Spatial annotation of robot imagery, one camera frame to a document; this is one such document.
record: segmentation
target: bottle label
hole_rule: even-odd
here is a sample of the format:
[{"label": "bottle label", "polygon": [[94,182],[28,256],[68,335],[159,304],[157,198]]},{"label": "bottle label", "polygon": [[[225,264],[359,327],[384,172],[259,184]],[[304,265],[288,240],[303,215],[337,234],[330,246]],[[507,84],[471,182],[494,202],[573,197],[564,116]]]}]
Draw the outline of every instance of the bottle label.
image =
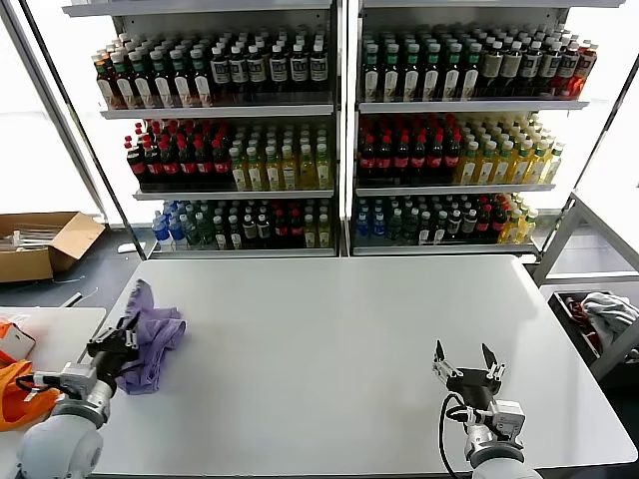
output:
[{"label": "bottle label", "polygon": [[264,59],[247,60],[249,65],[249,78],[253,83],[261,83],[267,80],[267,71],[264,68]]},{"label": "bottle label", "polygon": [[118,79],[118,88],[120,89],[120,93],[124,98],[124,102],[127,104],[127,108],[129,110],[136,108],[136,97],[133,95],[133,90],[131,89],[129,80],[126,80],[124,78]]},{"label": "bottle label", "polygon": [[289,80],[289,72],[287,70],[287,59],[271,59],[271,78],[274,82],[286,82]]},{"label": "bottle label", "polygon": [[225,237],[224,235],[216,235],[216,241],[218,242],[219,249],[227,248],[227,237]]},{"label": "bottle label", "polygon": [[178,88],[178,94],[180,95],[180,101],[185,108],[191,108],[192,99],[191,91],[189,90],[189,82],[184,77],[176,77],[176,87]]},{"label": "bottle label", "polygon": [[288,191],[296,188],[296,172],[293,168],[284,168],[284,185]]},{"label": "bottle label", "polygon": [[457,80],[459,79],[459,72],[457,70],[450,70],[446,73],[446,80],[443,85],[442,100],[452,100],[455,98],[455,90],[457,89]]},{"label": "bottle label", "polygon": [[475,163],[466,163],[463,166],[463,172],[461,173],[460,185],[470,185],[470,179],[475,171]]},{"label": "bottle label", "polygon": [[244,170],[233,170],[233,178],[236,181],[238,191],[245,192],[247,190],[247,179],[244,176]]},{"label": "bottle label", "polygon": [[326,57],[311,57],[311,80],[314,82],[325,82],[328,79],[328,62]]},{"label": "bottle label", "polygon": [[151,97],[151,89],[149,88],[149,82],[146,78],[136,78],[136,87],[140,92],[140,99],[144,104],[144,108],[153,108],[153,98]]},{"label": "bottle label", "polygon": [[316,247],[316,234],[315,233],[305,233],[304,235],[307,247]]},{"label": "bottle label", "polygon": [[156,78],[156,86],[158,87],[158,92],[160,92],[160,100],[162,100],[164,108],[173,108],[173,97],[171,96],[171,90],[169,89],[169,82],[167,82],[167,79]]},{"label": "bottle label", "polygon": [[330,188],[327,165],[318,165],[318,183],[320,190],[327,190]]},{"label": "bottle label", "polygon": [[364,100],[374,102],[377,93],[377,72],[367,72],[364,77]]},{"label": "bottle label", "polygon": [[211,62],[211,70],[213,71],[213,81],[218,85],[226,85],[231,82],[231,74],[229,72],[229,62]]},{"label": "bottle label", "polygon": [[269,186],[271,187],[271,191],[276,192],[280,189],[280,172],[276,167],[271,167],[267,169],[267,174],[269,175]]},{"label": "bottle label", "polygon": [[422,101],[429,102],[434,97],[435,87],[437,86],[437,76],[438,73],[434,70],[426,72],[426,75],[423,79],[423,95],[421,96]]},{"label": "bottle label", "polygon": [[233,83],[247,83],[249,81],[249,72],[247,71],[247,62],[243,60],[230,60],[231,80]]},{"label": "bottle label", "polygon": [[291,76],[294,82],[309,80],[309,60],[306,57],[291,58]]},{"label": "bottle label", "polygon": [[475,91],[475,84],[477,83],[477,77],[479,72],[477,70],[468,70],[463,78],[463,86],[461,87],[461,99],[468,100],[472,98]]},{"label": "bottle label", "polygon": [[487,185],[490,172],[492,172],[492,162],[484,163],[483,165],[481,165],[481,170],[479,171],[479,178],[477,180],[477,184]]},{"label": "bottle label", "polygon": [[446,155],[443,157],[443,164],[447,168],[456,168],[459,164],[459,157],[450,157]]},{"label": "bottle label", "polygon": [[251,177],[253,191],[260,192],[262,190],[262,179],[260,178],[260,170],[258,170],[257,168],[251,168],[249,170],[249,176]]},{"label": "bottle label", "polygon": [[207,77],[196,77],[196,87],[198,88],[198,95],[200,95],[202,106],[212,107],[211,88],[209,88],[209,80],[207,80]]},{"label": "bottle label", "polygon": [[521,162],[517,164],[517,168],[515,169],[515,174],[512,177],[512,182],[514,185],[519,185],[521,180],[523,180],[523,176],[528,170],[528,162]]},{"label": "bottle label", "polygon": [[330,234],[321,232],[319,234],[319,247],[328,247],[330,245]]},{"label": "bottle label", "polygon": [[418,78],[419,74],[417,72],[406,72],[406,76],[403,82],[403,100],[405,102],[412,102],[412,100],[414,99]]},{"label": "bottle label", "polygon": [[392,102],[395,99],[397,88],[397,72],[386,72],[383,80],[383,100]]}]

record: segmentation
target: bottle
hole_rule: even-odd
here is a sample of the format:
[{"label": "bottle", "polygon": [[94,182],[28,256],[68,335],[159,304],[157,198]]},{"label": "bottle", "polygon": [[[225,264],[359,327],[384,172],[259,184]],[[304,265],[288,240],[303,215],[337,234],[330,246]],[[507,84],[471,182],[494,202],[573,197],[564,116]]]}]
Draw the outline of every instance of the bottle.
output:
[{"label": "bottle", "polygon": [[477,142],[469,142],[466,147],[464,156],[457,167],[457,183],[460,185],[470,185],[477,166],[477,150],[479,144]]},{"label": "bottle", "polygon": [[468,51],[466,69],[461,82],[461,101],[470,100],[475,93],[475,85],[479,76],[479,59],[481,58],[481,44],[471,43]]},{"label": "bottle", "polygon": [[457,93],[457,82],[459,80],[459,56],[461,54],[461,45],[452,43],[449,45],[448,65],[443,73],[441,100],[449,102],[453,100]]},{"label": "bottle", "polygon": [[394,102],[397,88],[397,53],[399,45],[390,43],[386,46],[386,63],[383,73],[383,100]]},{"label": "bottle", "polygon": [[377,52],[379,47],[374,43],[366,45],[366,61],[363,67],[363,100],[374,102],[377,97]]},{"label": "bottle", "polygon": [[408,44],[407,49],[408,56],[406,58],[406,66],[403,69],[402,97],[405,102],[412,102],[415,99],[417,81],[419,79],[419,71],[417,70],[419,45],[416,43],[410,43]]}]

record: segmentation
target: orange cloth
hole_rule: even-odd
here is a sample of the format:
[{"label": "orange cloth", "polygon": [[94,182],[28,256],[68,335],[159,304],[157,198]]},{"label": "orange cloth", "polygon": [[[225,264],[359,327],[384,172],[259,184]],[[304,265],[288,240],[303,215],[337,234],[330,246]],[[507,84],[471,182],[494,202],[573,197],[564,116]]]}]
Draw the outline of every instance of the orange cloth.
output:
[{"label": "orange cloth", "polygon": [[0,431],[8,431],[33,422],[45,412],[51,410],[60,395],[57,389],[36,394],[31,401],[25,402],[28,392],[16,384],[16,378],[31,374],[31,362],[18,361],[0,369]]}]

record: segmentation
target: white table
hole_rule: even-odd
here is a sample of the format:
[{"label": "white table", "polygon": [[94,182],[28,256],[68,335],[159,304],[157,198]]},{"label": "white table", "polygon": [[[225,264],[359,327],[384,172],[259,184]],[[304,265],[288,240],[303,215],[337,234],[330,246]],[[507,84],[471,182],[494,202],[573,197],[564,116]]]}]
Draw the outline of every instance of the white table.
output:
[{"label": "white table", "polygon": [[[36,339],[28,357],[34,370],[53,372],[82,357],[106,313],[102,307],[0,307],[0,318],[18,314],[15,321]],[[0,432],[0,477],[5,477],[15,463],[27,429]]]},{"label": "white table", "polygon": [[[435,342],[507,363],[498,397],[526,413],[535,468],[632,462],[637,451],[512,256],[151,260],[135,280],[177,306],[187,335],[161,390],[116,394],[96,474],[426,474],[444,471]],[[446,428],[456,470],[460,425]]]}]

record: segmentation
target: black cable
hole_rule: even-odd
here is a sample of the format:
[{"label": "black cable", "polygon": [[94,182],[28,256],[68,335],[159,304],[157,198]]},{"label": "black cable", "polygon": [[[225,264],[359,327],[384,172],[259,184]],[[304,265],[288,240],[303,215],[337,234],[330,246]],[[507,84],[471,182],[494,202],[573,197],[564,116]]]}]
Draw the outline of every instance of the black cable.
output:
[{"label": "black cable", "polygon": [[459,400],[456,394],[448,394],[446,398],[443,400],[441,404],[441,413],[439,414],[439,455],[441,456],[441,461],[443,462],[446,471],[453,479],[459,479],[459,477],[454,473],[452,467],[450,467],[450,463],[446,458],[446,451],[443,448],[443,422],[446,418],[446,408],[448,407],[448,403],[451,399],[454,399],[459,403],[459,406],[463,406],[462,402]]}]

